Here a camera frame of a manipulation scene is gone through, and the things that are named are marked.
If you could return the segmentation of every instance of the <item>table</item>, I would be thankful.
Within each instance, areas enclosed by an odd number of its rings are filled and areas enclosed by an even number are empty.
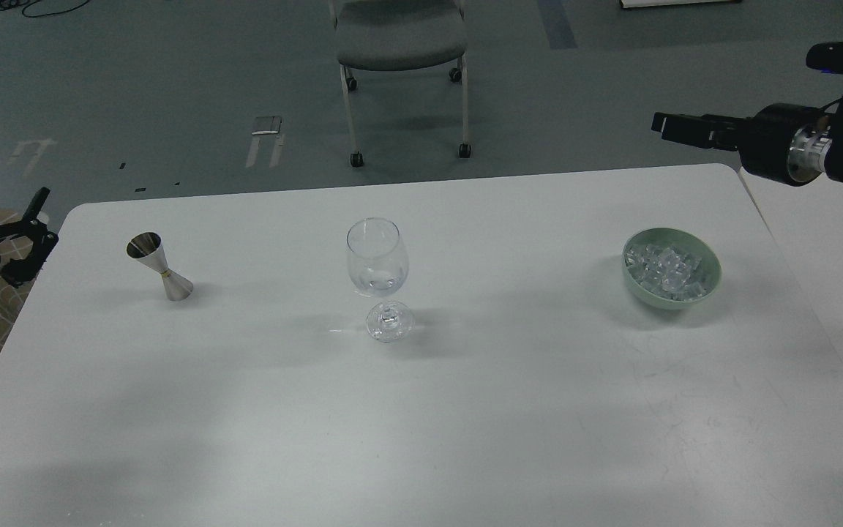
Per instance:
[[[843,184],[821,176],[793,189],[742,177],[843,361]]]
[[[400,343],[345,270],[367,216]],[[621,282],[659,225],[724,267],[686,313]],[[0,357],[0,526],[833,523],[843,363],[720,165],[86,204]]]

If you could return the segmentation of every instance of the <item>gray chair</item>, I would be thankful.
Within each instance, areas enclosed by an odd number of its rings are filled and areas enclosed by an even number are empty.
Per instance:
[[[337,11],[328,0],[337,38],[337,62],[344,91],[347,123],[351,129],[351,166],[364,164],[357,143],[351,107],[357,80],[352,70],[406,71],[457,61],[449,71],[452,83],[462,84],[460,157],[471,156],[468,126],[468,36],[464,27],[464,0],[350,0]]]

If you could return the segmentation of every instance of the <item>bowl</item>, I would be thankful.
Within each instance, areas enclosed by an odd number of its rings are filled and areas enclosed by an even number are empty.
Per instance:
[[[700,263],[698,264],[697,270],[705,276],[702,282],[703,287],[705,287],[705,293],[702,296],[690,300],[674,300],[646,290],[630,274],[628,261],[626,261],[626,254],[630,247],[637,246],[637,244],[642,244],[643,246],[653,244],[657,247],[675,246],[682,253],[699,257]],[[694,304],[702,303],[715,293],[717,286],[720,284],[720,261],[717,260],[717,255],[713,253],[711,247],[707,246],[705,242],[699,240],[697,237],[677,229],[658,227],[633,234],[629,240],[626,240],[626,244],[623,245],[623,257],[621,260],[623,281],[625,281],[630,293],[633,293],[633,296],[639,298],[643,303],[649,304],[652,307],[658,307],[660,310],[683,310],[684,308],[694,306]]]

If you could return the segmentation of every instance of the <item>jigger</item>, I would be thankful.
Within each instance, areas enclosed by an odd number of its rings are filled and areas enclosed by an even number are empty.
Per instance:
[[[156,233],[141,233],[132,238],[126,246],[126,254],[161,274],[168,300],[184,300],[194,291],[194,284],[168,268],[165,249],[161,247],[161,236]]]

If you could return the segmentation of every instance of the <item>floor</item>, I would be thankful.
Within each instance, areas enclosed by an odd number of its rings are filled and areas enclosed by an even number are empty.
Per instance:
[[[49,187],[45,211],[59,228],[87,201],[736,167],[736,154],[660,141],[653,112],[752,116],[774,102],[823,105],[843,89],[843,77],[805,67],[812,44],[843,40],[843,0],[643,10],[468,0],[468,30],[473,157],[457,157],[461,92],[449,66],[358,72],[366,165],[353,169],[321,0],[96,0],[41,19],[0,11],[0,207],[23,210]],[[258,116],[282,117],[284,146],[276,154],[265,137],[253,159]]]

